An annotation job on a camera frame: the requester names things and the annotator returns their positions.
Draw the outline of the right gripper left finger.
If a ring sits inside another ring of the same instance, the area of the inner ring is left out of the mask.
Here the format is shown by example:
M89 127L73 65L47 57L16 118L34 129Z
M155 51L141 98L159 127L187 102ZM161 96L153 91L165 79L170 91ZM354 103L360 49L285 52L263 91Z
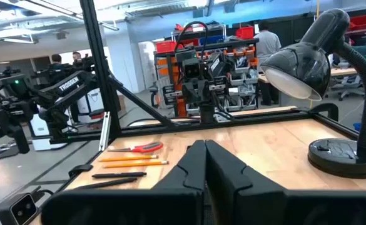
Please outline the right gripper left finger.
M203 191L206 177L206 144L195 141L171 171L152 189L188 188Z

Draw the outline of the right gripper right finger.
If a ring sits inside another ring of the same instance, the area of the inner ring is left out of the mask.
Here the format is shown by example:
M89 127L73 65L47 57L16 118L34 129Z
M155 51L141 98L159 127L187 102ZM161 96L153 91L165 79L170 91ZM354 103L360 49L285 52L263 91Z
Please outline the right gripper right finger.
M283 187L218 143L205 142L206 183L217 224L283 224Z

